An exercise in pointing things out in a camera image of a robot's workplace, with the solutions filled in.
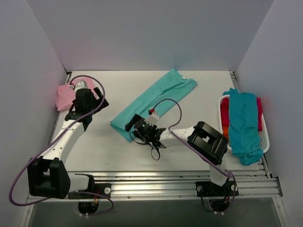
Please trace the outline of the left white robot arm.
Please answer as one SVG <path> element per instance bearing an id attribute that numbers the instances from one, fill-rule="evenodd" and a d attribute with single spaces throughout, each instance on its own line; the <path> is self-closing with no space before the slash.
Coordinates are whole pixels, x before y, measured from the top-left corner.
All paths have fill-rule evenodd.
<path id="1" fill-rule="evenodd" d="M 32 158 L 27 167 L 29 192 L 32 196 L 64 199 L 77 191 L 84 198 L 91 198 L 95 194 L 93 176 L 68 173 L 65 162 L 78 138 L 92 122 L 93 114 L 109 103 L 98 87 L 93 90 L 77 88 L 75 95 L 54 144 L 39 157 Z"/>

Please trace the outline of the teal blue t-shirt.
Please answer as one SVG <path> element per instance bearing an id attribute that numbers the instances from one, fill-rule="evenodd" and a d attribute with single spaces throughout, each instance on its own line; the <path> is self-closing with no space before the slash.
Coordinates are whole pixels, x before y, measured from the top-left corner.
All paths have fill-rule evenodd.
<path id="1" fill-rule="evenodd" d="M 230 88 L 229 96 L 229 144 L 232 154 L 244 166 L 258 162 L 263 150 L 258 135 L 257 98 L 252 93 L 240 93 Z"/>

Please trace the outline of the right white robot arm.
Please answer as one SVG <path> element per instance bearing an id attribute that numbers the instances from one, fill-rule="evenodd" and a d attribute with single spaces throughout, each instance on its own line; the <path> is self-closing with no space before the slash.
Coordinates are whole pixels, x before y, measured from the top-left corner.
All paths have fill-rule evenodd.
<path id="1" fill-rule="evenodd" d="M 155 150 L 179 146 L 189 148 L 209 164 L 212 193 L 223 194 L 227 190 L 226 181 L 230 178 L 223 162 L 223 156 L 227 152 L 227 138 L 205 122 L 173 130 L 159 128 L 157 126 L 159 119 L 156 112 L 151 113 L 147 118 L 135 114 L 126 124 L 125 131 Z"/>

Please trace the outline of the mint green t-shirt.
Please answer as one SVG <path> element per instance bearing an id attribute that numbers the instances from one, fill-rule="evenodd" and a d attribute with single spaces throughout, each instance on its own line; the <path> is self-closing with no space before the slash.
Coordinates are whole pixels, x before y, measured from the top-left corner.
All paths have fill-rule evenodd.
<path id="1" fill-rule="evenodd" d="M 138 114 L 143 118 L 147 118 L 149 116 L 148 111 L 158 104 L 156 106 L 156 112 L 159 117 L 162 117 L 175 105 L 175 103 L 172 101 L 159 103 L 159 101 L 165 98 L 171 98 L 179 102 L 196 86 L 197 82 L 194 79 L 187 79 L 177 70 L 172 69 L 132 101 L 110 122 L 110 125 L 124 139 L 131 142 L 132 139 L 129 133 L 125 131 L 125 126 L 130 122 L 135 114 Z"/>

